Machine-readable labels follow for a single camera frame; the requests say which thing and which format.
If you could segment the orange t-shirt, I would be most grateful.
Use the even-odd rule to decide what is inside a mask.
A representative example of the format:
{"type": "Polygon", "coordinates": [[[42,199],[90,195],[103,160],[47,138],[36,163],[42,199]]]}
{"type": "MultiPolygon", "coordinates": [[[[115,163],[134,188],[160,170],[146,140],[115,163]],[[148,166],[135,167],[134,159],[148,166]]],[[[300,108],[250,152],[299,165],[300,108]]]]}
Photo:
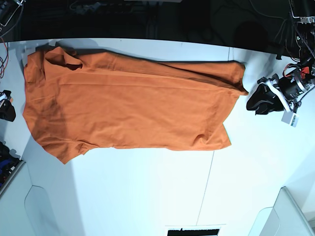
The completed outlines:
{"type": "Polygon", "coordinates": [[[28,56],[24,119],[34,140],[67,163],[94,148],[217,150],[241,95],[245,67],[158,62],[62,47],[28,56]]]}

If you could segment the bin with dark items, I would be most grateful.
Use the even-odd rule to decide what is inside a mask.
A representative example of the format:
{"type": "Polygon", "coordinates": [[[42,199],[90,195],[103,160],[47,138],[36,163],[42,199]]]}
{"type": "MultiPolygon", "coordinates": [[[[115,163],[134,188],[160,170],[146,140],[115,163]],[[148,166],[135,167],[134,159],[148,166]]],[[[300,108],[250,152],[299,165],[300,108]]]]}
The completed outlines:
{"type": "Polygon", "coordinates": [[[14,169],[20,164],[19,158],[13,157],[9,148],[0,143],[0,187],[9,179],[14,169]]]}

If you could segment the grey panel left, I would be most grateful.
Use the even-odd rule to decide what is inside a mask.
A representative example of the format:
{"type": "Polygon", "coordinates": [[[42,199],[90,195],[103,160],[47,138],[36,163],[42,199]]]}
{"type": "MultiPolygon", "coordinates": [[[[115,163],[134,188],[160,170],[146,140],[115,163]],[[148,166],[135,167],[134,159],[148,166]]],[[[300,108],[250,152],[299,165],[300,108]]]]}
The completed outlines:
{"type": "Polygon", "coordinates": [[[2,236],[58,236],[47,191],[32,183],[28,166],[21,162],[0,188],[2,236]]]}

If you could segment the grey panel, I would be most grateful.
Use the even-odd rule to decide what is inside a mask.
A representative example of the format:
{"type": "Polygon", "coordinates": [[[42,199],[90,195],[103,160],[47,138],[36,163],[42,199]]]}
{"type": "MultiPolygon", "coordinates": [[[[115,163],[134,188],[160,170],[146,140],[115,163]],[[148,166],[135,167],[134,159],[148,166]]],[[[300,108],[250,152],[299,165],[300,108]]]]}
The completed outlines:
{"type": "Polygon", "coordinates": [[[249,236],[315,236],[315,222],[308,221],[287,187],[282,187],[272,207],[262,209],[249,236]]]}
{"type": "Polygon", "coordinates": [[[28,166],[21,162],[0,188],[2,236],[58,236],[47,191],[32,183],[28,166]]]}

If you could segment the grey panel right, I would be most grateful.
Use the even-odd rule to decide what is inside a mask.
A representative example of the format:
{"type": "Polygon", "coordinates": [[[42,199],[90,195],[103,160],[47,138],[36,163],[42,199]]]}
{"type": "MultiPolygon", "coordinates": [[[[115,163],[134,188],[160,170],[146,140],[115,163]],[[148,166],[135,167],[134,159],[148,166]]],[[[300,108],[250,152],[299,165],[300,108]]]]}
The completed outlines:
{"type": "Polygon", "coordinates": [[[272,207],[262,209],[249,236],[315,236],[315,222],[308,221],[287,187],[282,187],[272,207]]]}

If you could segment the white framed black slot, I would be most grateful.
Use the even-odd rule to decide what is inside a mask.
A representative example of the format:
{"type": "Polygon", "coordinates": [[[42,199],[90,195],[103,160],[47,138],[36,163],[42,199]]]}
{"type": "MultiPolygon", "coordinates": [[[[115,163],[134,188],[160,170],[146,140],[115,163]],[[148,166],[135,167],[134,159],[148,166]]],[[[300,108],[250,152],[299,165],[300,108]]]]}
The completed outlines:
{"type": "Polygon", "coordinates": [[[165,236],[219,236],[226,227],[218,225],[194,225],[194,226],[166,226],[165,236]]]}

